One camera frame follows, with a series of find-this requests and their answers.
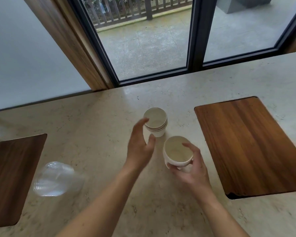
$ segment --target black door frame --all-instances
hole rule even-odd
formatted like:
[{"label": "black door frame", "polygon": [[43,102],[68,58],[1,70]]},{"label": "black door frame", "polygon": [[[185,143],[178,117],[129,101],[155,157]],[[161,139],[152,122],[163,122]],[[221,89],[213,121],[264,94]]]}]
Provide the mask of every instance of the black door frame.
[{"label": "black door frame", "polygon": [[128,86],[136,83],[162,79],[177,75],[183,75],[191,72],[202,71],[206,69],[217,68],[237,64],[241,62],[263,59],[275,55],[284,54],[285,49],[291,43],[293,36],[296,35],[296,14],[283,31],[282,35],[274,47],[229,56],[209,62],[204,62],[204,56],[210,34],[210,29],[214,17],[217,0],[193,0],[190,37],[188,44],[188,54],[186,67],[171,69],[158,73],[142,75],[126,80],[119,80],[114,68],[104,50],[100,38],[93,26],[93,23],[84,7],[82,0],[67,0],[78,18],[89,41],[100,57],[106,71],[108,72],[115,87]]}]

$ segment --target hand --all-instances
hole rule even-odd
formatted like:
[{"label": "hand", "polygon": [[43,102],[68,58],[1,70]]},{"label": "hand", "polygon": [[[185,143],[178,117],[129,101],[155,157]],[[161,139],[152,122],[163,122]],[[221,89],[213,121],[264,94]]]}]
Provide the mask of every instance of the hand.
[{"label": "hand", "polygon": [[200,204],[208,203],[211,199],[215,199],[215,195],[209,182],[207,167],[204,163],[201,151],[192,143],[182,143],[182,145],[193,151],[193,167],[191,172],[184,173],[170,163],[168,163],[168,167],[177,178],[187,184]]},{"label": "hand", "polygon": [[148,118],[143,118],[134,125],[127,147],[125,166],[136,168],[139,171],[142,171],[149,163],[156,143],[156,138],[153,134],[149,136],[148,144],[145,142],[143,126],[148,121]]}]

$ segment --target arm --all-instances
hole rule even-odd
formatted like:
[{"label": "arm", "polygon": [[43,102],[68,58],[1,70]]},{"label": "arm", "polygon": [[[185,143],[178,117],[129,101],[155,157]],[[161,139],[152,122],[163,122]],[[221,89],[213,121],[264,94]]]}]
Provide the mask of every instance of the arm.
[{"label": "arm", "polygon": [[215,237],[249,237],[245,230],[217,200],[211,188],[208,172],[200,150],[191,143],[183,143],[193,151],[193,167],[184,173],[168,164],[170,170],[192,191],[204,211]]},{"label": "arm", "polygon": [[143,125],[147,118],[135,124],[122,170],[105,190],[83,212],[73,219],[57,237],[112,236],[135,181],[148,164],[154,151],[155,137],[146,145]]}]

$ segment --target right hand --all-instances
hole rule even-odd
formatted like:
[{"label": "right hand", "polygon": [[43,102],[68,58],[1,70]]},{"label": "right hand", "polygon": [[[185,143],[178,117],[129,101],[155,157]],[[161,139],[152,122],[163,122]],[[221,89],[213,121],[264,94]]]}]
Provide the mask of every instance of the right hand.
[{"label": "right hand", "polygon": [[193,152],[193,167],[190,173],[184,173],[170,163],[168,163],[168,167],[178,179],[189,187],[200,204],[208,203],[216,197],[209,182],[207,167],[201,151],[192,143],[182,143],[182,145],[188,147]]}]

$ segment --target white wall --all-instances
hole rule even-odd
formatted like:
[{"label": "white wall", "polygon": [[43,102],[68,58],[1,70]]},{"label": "white wall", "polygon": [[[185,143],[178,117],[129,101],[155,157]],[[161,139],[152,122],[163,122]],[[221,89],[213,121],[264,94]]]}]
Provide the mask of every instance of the white wall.
[{"label": "white wall", "polygon": [[86,90],[24,0],[0,0],[0,109]]}]

